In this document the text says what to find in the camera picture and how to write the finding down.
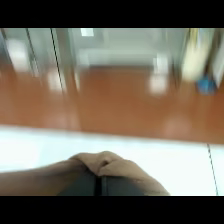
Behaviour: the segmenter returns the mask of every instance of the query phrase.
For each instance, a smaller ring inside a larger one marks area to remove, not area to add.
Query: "brown surface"
[[[63,90],[52,90],[49,77],[2,73],[0,123],[224,143],[223,88],[204,96],[194,85],[177,87],[171,79],[167,93],[157,96],[148,88],[147,69],[82,71],[79,89],[74,76],[67,75]]]

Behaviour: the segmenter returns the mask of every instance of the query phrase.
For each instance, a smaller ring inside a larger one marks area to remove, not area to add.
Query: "cream-colored bottle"
[[[185,56],[182,64],[182,79],[197,81],[204,69],[211,49],[213,28],[190,28]]]

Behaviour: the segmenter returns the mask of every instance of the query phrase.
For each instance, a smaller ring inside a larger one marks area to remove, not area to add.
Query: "blue object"
[[[208,77],[204,77],[203,79],[197,82],[199,92],[203,94],[212,94],[216,91],[216,84],[213,80]]]

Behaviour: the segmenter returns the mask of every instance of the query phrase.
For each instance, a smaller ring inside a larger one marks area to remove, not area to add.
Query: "black object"
[[[58,196],[144,196],[144,194],[127,178],[97,177],[92,172],[86,171]]]

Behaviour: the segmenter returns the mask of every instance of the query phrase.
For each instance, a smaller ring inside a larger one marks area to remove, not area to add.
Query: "person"
[[[168,196],[136,163],[112,152],[79,153],[45,167],[0,173],[0,195]]]

